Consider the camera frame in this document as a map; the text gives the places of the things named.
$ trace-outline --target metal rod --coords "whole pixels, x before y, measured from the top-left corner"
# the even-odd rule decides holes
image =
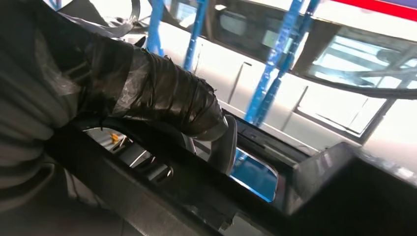
[[[296,38],[294,39],[293,43],[290,46],[290,49],[288,50],[288,54],[285,57],[284,63],[282,64],[282,67],[280,68],[278,72],[278,76],[272,82],[272,85],[268,89],[267,94],[265,95],[264,99],[261,102],[261,105],[259,106],[257,110],[256,117],[254,119],[254,123],[256,126],[260,126],[262,122],[264,122],[268,114],[268,111],[272,103],[274,102],[279,86],[281,85],[281,78],[288,72],[288,70],[291,68],[292,64],[294,63],[295,53],[297,49],[299,48],[299,44],[302,41],[305,33],[308,31],[311,23],[313,22],[313,19],[311,17],[316,11],[319,3],[320,3],[320,0],[310,1],[310,4],[307,7],[301,26],[298,29],[298,34],[296,35]]]
[[[188,44],[187,54],[185,55],[184,69],[190,71],[191,65],[193,63],[193,56],[195,47],[197,44],[197,37],[201,33],[201,28],[203,26],[204,15],[206,13],[206,8],[209,3],[209,0],[199,0],[198,8],[196,13],[196,18],[194,20],[193,31],[191,32],[190,43]]]
[[[245,120],[249,123],[253,123],[256,117],[256,112],[260,106],[266,87],[270,79],[270,73],[275,69],[278,60],[281,58],[285,45],[290,38],[290,34],[294,25],[296,24],[301,5],[304,0],[293,0],[290,6],[290,10],[285,14],[284,22],[278,33],[275,47],[271,48],[267,62],[265,63],[265,70],[262,77],[256,87],[255,93],[252,96],[252,101],[249,104],[246,112]]]
[[[149,23],[149,36],[147,42],[147,48],[150,52],[157,53],[162,56],[163,50],[161,48],[161,41],[159,39],[159,23],[162,19],[164,13],[164,1],[163,0],[153,0],[152,1],[152,13],[150,14],[150,23]]]

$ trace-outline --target vehicle window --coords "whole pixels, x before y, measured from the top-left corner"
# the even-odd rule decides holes
[[[313,61],[307,76],[366,88],[413,88],[417,75],[414,42],[342,27]],[[309,86],[297,113],[360,140],[386,99]]]
[[[196,0],[164,0],[164,4],[177,26],[192,29],[198,8]]]
[[[217,3],[222,7],[215,7],[215,39],[239,53],[265,62],[270,49],[275,46],[286,11],[240,0]]]
[[[416,74],[415,42],[342,27],[308,75],[357,87],[395,89]]]
[[[225,11],[220,16],[220,26],[239,36],[243,35],[246,30],[246,17],[230,11]]]

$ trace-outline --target window frame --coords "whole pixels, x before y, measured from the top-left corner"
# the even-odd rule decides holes
[[[341,85],[339,88],[338,86],[330,86],[331,82],[324,82],[324,83],[318,83],[320,81],[325,81],[324,79],[315,77],[311,74],[308,73],[311,65],[313,65],[313,62],[322,55],[322,53],[324,52],[324,50],[331,44],[331,42],[333,41],[335,36],[342,36],[345,38],[349,38],[349,39],[353,39],[353,40],[357,40],[357,41],[362,41],[364,43],[368,43],[368,44],[372,44],[372,45],[377,45],[377,46],[381,46],[384,48],[388,48],[388,49],[392,49],[392,50],[397,50],[398,48],[393,48],[390,44],[386,44],[386,45],[381,45],[381,44],[375,44],[373,42],[369,42],[369,41],[364,41],[364,40],[358,40],[352,37],[347,37],[346,35],[340,35],[338,34],[339,31],[342,29],[342,27],[347,27],[347,28],[351,28],[353,30],[357,30],[357,31],[363,31],[363,32],[367,32],[370,35],[372,34],[376,34],[376,35],[382,35],[382,34],[378,34],[378,33],[373,33],[373,32],[369,32],[366,30],[362,30],[362,29],[356,29],[353,27],[348,27],[348,26],[344,26],[344,25],[340,25],[340,24],[336,24],[336,23],[332,23],[332,22],[326,22],[326,21],[321,21],[321,20],[317,20],[315,22],[315,24],[312,26],[310,34],[308,36],[308,39],[306,41],[306,44],[304,46],[303,51],[301,52],[301,55],[298,59],[298,61],[296,62],[296,64],[294,65],[292,71],[290,72],[291,74],[298,76],[302,79],[308,80],[308,81],[312,81],[315,82],[317,84],[321,84],[324,86],[328,86],[331,88],[335,88],[335,89],[341,89],[340,87],[355,87],[355,86],[351,86],[351,85]],[[406,39],[401,39],[401,38],[396,38],[396,37],[391,37],[388,35],[385,35],[386,37],[389,38],[393,38],[393,39],[399,39],[399,40],[404,40],[404,41],[408,41],[411,42],[413,44],[416,44],[416,48],[417,48],[417,42],[412,42]],[[416,58],[417,57],[417,53],[415,56],[412,55],[405,55],[404,57],[401,58],[402,61],[408,61],[412,58]],[[391,63],[390,65],[388,65],[387,67],[393,66],[393,68],[399,68],[401,65],[395,65],[394,63]],[[409,78],[405,78],[402,79],[400,84],[397,86],[397,88],[406,88],[413,80],[413,77],[409,77]],[[379,91],[379,90],[385,90],[385,91],[394,91],[394,89],[392,88],[371,88],[374,91]],[[370,96],[369,94],[366,93],[362,93],[362,92],[358,92],[359,91],[366,91],[366,90],[370,90],[369,88],[360,88],[360,87],[356,87],[353,89],[344,89],[346,91],[351,91],[351,92],[355,92],[355,93],[359,93],[359,94],[363,94],[365,96],[368,97],[376,97],[376,98],[385,98],[385,102],[382,104],[382,106],[378,109],[378,111],[374,114],[374,116],[372,117],[372,119],[369,121],[368,125],[364,128],[363,132],[359,135],[354,135],[349,133],[346,130],[342,130],[339,129],[337,127],[334,127],[333,125],[324,122],[323,120],[320,120],[318,118],[315,118],[303,111],[301,111],[299,109],[300,103],[302,102],[302,99],[304,98],[306,92],[308,90],[308,87],[305,88],[304,92],[302,93],[301,97],[299,98],[297,104],[294,106],[293,112],[299,116],[302,116],[312,122],[315,122],[316,124],[329,129],[330,131],[333,131],[345,138],[348,138],[358,144],[363,145],[364,143],[366,143],[366,141],[370,138],[370,136],[373,134],[373,132],[375,131],[375,129],[378,127],[378,125],[380,124],[380,122],[383,120],[385,114],[388,112],[388,110],[393,106],[393,104],[395,103],[395,101],[397,100],[397,98],[395,97],[384,97],[384,96]]]

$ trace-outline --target blue metal frame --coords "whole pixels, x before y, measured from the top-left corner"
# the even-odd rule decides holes
[[[284,22],[278,32],[278,38],[275,42],[275,47],[271,49],[267,62],[265,63],[265,70],[256,87],[255,93],[252,96],[252,101],[246,112],[245,120],[253,123],[257,110],[264,97],[266,87],[270,79],[270,73],[276,68],[278,60],[281,58],[282,52],[285,49],[286,43],[290,38],[291,32],[297,22],[299,11],[304,0],[293,0],[290,10],[285,14]]]
[[[160,56],[164,55],[161,47],[161,40],[159,38],[158,28],[164,13],[164,1],[152,0],[152,13],[150,14],[149,35],[147,41],[147,48],[150,52],[158,52]]]
[[[296,38],[294,39],[293,43],[290,46],[290,49],[288,50],[287,56],[285,57],[285,60],[278,72],[278,76],[272,82],[271,86],[268,89],[267,94],[262,100],[262,103],[257,111],[256,117],[254,119],[254,124],[256,126],[260,126],[262,122],[264,122],[268,114],[268,111],[275,99],[275,95],[278,92],[279,86],[281,85],[281,78],[285,75],[285,73],[288,72],[288,70],[291,68],[292,64],[294,63],[295,53],[305,33],[310,29],[310,25],[313,22],[313,19],[311,17],[316,11],[319,3],[320,3],[320,0],[310,1],[310,4],[307,7],[301,26],[298,29],[298,34],[296,35]]]
[[[303,21],[298,29],[298,31],[296,32],[296,37],[294,39],[294,41],[292,42],[287,56],[284,59],[284,62],[281,65],[281,68],[278,72],[278,76],[274,79],[274,81],[272,82],[270,88],[268,89],[267,93],[265,96],[265,86],[268,84],[268,80],[269,80],[269,74],[270,72],[276,67],[276,63],[279,60],[279,57],[282,54],[282,51],[285,47],[285,43],[287,42],[290,34],[291,34],[291,29],[290,27],[293,27],[295,24],[295,20],[297,19],[298,16],[298,12],[300,10],[300,7],[302,5],[302,0],[294,0],[290,11],[287,12],[285,18],[284,18],[284,24],[283,27],[279,33],[279,37],[278,40],[275,44],[275,51],[271,50],[271,54],[268,58],[268,61],[266,63],[266,67],[265,67],[265,71],[264,74],[261,78],[261,81],[258,84],[257,90],[253,96],[251,105],[249,106],[248,112],[246,113],[246,117],[245,119],[250,122],[253,123],[256,126],[260,126],[262,124],[262,122],[265,120],[266,115],[268,114],[268,111],[271,107],[271,104],[273,103],[274,99],[275,99],[275,95],[279,89],[279,86],[281,84],[281,78],[285,75],[285,73],[288,72],[288,70],[291,68],[292,64],[294,63],[294,59],[295,59],[295,53],[297,51],[297,49],[299,48],[299,44],[302,41],[305,33],[309,30],[310,25],[312,23],[312,15],[314,14],[314,12],[317,9],[317,6],[319,5],[320,0],[311,0],[308,8],[306,10],[306,13],[304,15]],[[286,24],[286,19],[287,19],[287,15],[291,14],[291,19],[287,21]],[[237,151],[236,153],[236,157],[237,157],[237,161],[236,161],[236,166],[233,169],[232,172],[232,176],[239,178],[239,179],[244,179],[242,178],[242,174],[243,176],[245,176],[245,173],[248,173],[245,167],[245,163],[249,161],[249,159],[246,159],[246,155],[243,154],[241,151]],[[257,194],[261,195],[261,197],[270,202],[272,201],[271,199],[271,191],[275,191],[275,185],[271,184],[270,182],[266,182],[264,183],[264,185],[262,185],[262,188],[260,188],[259,190],[257,190]]]
[[[201,28],[204,22],[204,15],[206,14],[206,8],[209,4],[209,0],[198,0],[198,9],[196,18],[194,20],[193,31],[191,32],[190,43],[188,44],[187,54],[185,55],[184,69],[190,71],[193,62],[194,50],[197,43],[197,37],[201,34]]]
[[[55,11],[58,11],[62,7],[62,0],[49,0],[49,4],[54,8]]]

